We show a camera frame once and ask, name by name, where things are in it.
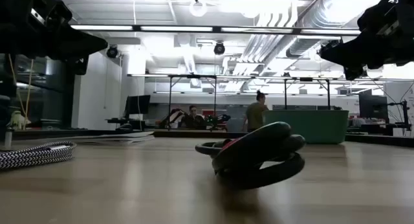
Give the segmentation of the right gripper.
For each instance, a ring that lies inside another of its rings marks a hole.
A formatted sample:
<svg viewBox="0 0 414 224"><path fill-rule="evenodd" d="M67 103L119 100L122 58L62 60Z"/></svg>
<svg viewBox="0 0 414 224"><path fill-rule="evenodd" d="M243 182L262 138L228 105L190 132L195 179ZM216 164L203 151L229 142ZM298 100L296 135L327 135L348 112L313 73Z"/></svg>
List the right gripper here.
<svg viewBox="0 0 414 224"><path fill-rule="evenodd" d="M414 0L381 0L365 10L357 25L355 39L332 41L319 51L322 59L344 66L347 80L363 76L365 68L414 60Z"/></svg>

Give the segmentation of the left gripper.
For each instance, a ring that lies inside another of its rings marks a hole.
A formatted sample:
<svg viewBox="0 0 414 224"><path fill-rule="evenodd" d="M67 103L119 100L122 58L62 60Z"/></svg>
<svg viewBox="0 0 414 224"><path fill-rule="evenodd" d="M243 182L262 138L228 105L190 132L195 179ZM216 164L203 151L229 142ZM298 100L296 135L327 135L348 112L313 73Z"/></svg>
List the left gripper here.
<svg viewBox="0 0 414 224"><path fill-rule="evenodd" d="M72 28L71 19L62 0L0 0L0 53L49 57L85 75L89 55L108 42Z"/></svg>

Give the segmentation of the LED light bar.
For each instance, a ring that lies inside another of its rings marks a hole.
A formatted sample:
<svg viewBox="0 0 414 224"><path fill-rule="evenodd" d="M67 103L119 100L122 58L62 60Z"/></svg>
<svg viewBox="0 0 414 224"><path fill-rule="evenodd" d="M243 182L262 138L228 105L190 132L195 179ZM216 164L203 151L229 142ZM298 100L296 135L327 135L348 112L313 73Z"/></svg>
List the LED light bar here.
<svg viewBox="0 0 414 224"><path fill-rule="evenodd" d="M275 34L304 36L357 36L353 28L298 28L298 27L223 27L178 25L73 25L72 28L96 32L174 32L212 34Z"/></svg>

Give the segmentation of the black computer monitor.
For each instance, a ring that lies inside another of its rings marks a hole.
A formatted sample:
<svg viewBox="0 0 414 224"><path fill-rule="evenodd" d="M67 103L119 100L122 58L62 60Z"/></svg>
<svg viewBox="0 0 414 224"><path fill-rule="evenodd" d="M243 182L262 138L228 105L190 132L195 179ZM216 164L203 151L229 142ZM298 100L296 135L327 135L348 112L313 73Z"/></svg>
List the black computer monitor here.
<svg viewBox="0 0 414 224"><path fill-rule="evenodd" d="M359 94L359 109L362 118L377 118L387 121L387 98L384 96Z"/></svg>
<svg viewBox="0 0 414 224"><path fill-rule="evenodd" d="M125 102L124 118L129 119L130 115L145 115L149 110L151 96L128 96Z"/></svg>

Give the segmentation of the person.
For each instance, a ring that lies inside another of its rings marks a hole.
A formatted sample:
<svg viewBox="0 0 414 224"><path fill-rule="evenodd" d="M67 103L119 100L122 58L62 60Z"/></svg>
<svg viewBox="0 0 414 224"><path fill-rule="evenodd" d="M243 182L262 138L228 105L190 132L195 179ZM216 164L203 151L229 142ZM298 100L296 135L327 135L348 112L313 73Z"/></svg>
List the person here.
<svg viewBox="0 0 414 224"><path fill-rule="evenodd" d="M245 112L242 125L243 131L251 132L263 126L263 112L268 111L265 104L266 96L260 90L257 90L256 93L256 101L250 104Z"/></svg>
<svg viewBox="0 0 414 224"><path fill-rule="evenodd" d="M206 129L206 122L201 115L197 114L197 107L191 105L189 111L190 113L182 118L180 126L188 129Z"/></svg>

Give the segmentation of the black workstation frame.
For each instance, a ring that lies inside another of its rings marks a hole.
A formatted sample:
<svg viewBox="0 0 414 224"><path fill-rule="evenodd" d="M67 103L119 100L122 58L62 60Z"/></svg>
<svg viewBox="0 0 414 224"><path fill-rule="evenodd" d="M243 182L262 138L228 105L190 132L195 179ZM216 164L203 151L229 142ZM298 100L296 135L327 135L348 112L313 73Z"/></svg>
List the black workstation frame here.
<svg viewBox="0 0 414 224"><path fill-rule="evenodd" d="M294 82L318 82L327 92L327 108L331 108L331 82L326 78L312 78L312 77L289 77L283 79L284 84L284 98L285 98L285 109L287 109L287 82L292 80Z"/></svg>
<svg viewBox="0 0 414 224"><path fill-rule="evenodd" d="M169 102L168 102L168 113L171 112L171 97L172 97L172 88L174 86L173 79L174 78L187 78L187 79L206 79L208 82L210 79L214 79L215 83L213 84L214 88L214 105L213 105L213 114L216 115L216 104L217 104L217 76L216 75L208 75L208 74L170 74L169 77Z"/></svg>

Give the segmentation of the black aluminium table frame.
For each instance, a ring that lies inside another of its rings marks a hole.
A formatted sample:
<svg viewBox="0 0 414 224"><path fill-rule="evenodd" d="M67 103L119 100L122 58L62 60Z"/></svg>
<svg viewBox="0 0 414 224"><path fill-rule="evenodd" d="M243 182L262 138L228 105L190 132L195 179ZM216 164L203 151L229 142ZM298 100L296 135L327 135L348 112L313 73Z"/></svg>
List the black aluminium table frame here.
<svg viewBox="0 0 414 224"><path fill-rule="evenodd" d="M16 140L46 139L46 138L67 138L67 137L115 137L117 135L125 137L131 135L137 137L139 131L116 131L116 130L88 130L88 129L67 129L67 130L30 130L13 131L12 138ZM238 139L244 136L270 139L285 139L293 133L289 129L257 129L249 134L236 132L220 131L145 131L145 135L167 138L200 138L200 139ZM414 148L414 138L392 137L383 135L345 135L347 142L361 142L366 144L381 144L390 146L401 146Z"/></svg>

